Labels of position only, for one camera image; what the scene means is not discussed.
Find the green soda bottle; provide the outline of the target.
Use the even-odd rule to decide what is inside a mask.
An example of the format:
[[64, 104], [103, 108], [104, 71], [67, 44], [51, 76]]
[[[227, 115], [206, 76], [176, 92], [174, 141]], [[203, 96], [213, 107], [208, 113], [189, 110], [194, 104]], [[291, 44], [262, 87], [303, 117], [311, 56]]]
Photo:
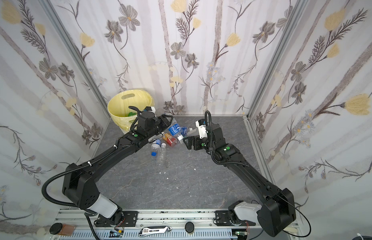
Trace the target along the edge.
[[127, 117], [135, 117], [137, 115], [137, 112], [129, 112]]

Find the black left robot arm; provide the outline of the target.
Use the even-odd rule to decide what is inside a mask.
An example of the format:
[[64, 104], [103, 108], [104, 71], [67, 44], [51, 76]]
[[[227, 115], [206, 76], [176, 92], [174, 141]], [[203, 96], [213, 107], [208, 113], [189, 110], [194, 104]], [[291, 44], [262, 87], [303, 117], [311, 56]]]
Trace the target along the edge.
[[[130, 109], [137, 111], [130, 131], [118, 138], [112, 147], [97, 157], [80, 165], [71, 164], [65, 172], [48, 179], [41, 189], [46, 200], [56, 205], [77, 207], [90, 213], [100, 214], [107, 219], [118, 215], [121, 208], [104, 197], [96, 183], [121, 160], [138, 152], [149, 143], [150, 139], [164, 132], [174, 119], [173, 116], [166, 114], [156, 116], [151, 107], [146, 107], [143, 111], [133, 106]], [[69, 202], [56, 200], [47, 192], [48, 185], [59, 178], [63, 178], [62, 193]]]

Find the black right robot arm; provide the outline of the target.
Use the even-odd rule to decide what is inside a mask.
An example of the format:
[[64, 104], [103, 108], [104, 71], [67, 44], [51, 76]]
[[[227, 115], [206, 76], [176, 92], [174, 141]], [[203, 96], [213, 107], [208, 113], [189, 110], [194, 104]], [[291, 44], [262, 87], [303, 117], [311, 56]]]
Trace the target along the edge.
[[297, 216], [293, 193], [268, 181], [246, 161], [237, 147], [227, 143], [219, 124], [212, 122], [209, 111], [206, 111], [204, 118], [197, 123], [205, 127], [206, 134], [203, 137], [186, 137], [185, 145], [189, 150], [204, 149], [215, 164], [228, 168], [257, 195], [261, 208], [256, 214], [262, 229], [274, 237], [293, 223]]

